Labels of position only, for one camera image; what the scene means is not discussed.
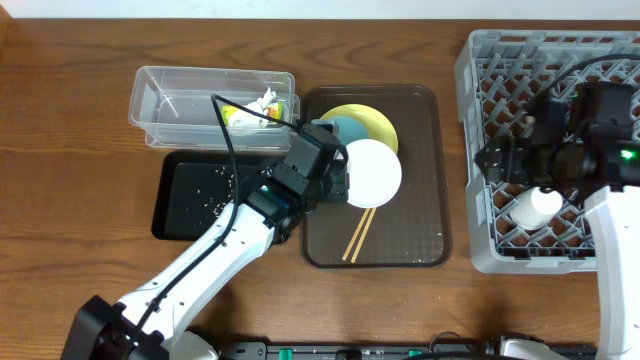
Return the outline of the pale green cup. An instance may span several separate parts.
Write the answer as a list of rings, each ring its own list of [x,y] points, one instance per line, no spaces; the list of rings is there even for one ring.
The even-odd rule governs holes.
[[[556,191],[531,188],[516,197],[516,205],[508,215],[524,230],[538,230],[561,210],[563,197]]]

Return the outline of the light blue bowl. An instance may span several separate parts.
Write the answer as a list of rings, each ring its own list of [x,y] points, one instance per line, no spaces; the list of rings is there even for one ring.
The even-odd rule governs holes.
[[[338,126],[337,137],[343,145],[369,138],[367,128],[353,117],[340,115],[332,117],[331,121]]]

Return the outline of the pink bowl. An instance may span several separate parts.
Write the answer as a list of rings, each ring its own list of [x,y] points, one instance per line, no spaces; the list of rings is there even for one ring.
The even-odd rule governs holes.
[[[386,144],[361,139],[346,146],[349,189],[347,202],[358,208],[376,208],[398,192],[402,167],[396,153]]]

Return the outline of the white tissue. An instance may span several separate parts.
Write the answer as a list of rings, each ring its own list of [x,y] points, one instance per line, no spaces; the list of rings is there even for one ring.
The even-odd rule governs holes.
[[[236,128],[266,128],[269,123],[269,111],[276,97],[277,93],[268,87],[257,100],[244,105],[244,110],[238,108],[229,117],[228,124]]]

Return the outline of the rice food scraps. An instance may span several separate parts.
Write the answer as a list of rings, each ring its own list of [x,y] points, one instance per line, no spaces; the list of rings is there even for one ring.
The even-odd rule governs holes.
[[[205,181],[207,194],[203,205],[207,213],[218,217],[232,201],[234,179],[235,175],[230,165],[221,165],[208,174]]]

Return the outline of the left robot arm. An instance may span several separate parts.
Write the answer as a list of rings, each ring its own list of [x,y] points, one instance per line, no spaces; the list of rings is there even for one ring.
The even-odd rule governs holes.
[[[345,147],[292,150],[245,178],[214,224],[160,274],[110,304],[95,295],[76,313],[64,359],[216,358],[187,328],[246,265],[286,241],[320,202],[347,198]]]

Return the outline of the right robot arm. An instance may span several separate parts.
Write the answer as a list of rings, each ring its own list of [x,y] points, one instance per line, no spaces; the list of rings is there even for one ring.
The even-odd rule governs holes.
[[[574,190],[591,230],[600,301],[598,359],[639,357],[639,145],[593,137],[534,145],[500,136],[475,155],[487,180]]]

